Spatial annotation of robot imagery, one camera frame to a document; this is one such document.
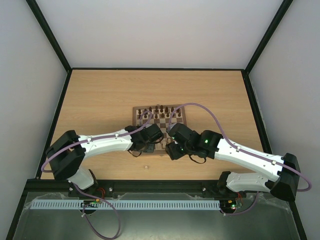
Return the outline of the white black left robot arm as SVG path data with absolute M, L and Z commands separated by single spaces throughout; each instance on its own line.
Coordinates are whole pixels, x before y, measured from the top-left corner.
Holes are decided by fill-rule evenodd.
M 47 172 L 45 167 L 49 164 L 49 172 L 56 181 L 69 181 L 81 190 L 88 190 L 97 181 L 91 170 L 81 167 L 85 159 L 110 152 L 143 152 L 163 138 L 156 124 L 130 125 L 100 135 L 78 135 L 68 130 L 46 150 L 47 161 L 41 170 Z

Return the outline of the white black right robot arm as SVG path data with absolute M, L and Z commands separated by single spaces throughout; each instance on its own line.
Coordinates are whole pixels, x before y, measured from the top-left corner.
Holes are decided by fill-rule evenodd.
M 269 155 L 235 142 L 228 143 L 222 134 L 205 130 L 201 134 L 185 125 L 170 129 L 173 139 L 165 147 L 172 160 L 183 156 L 197 156 L 204 160 L 216 159 L 231 162 L 252 173 L 224 172 L 221 174 L 218 191 L 229 196 L 233 192 L 266 192 L 274 197 L 292 202 L 296 199 L 299 183 L 297 158 L 287 153 L 284 156 Z

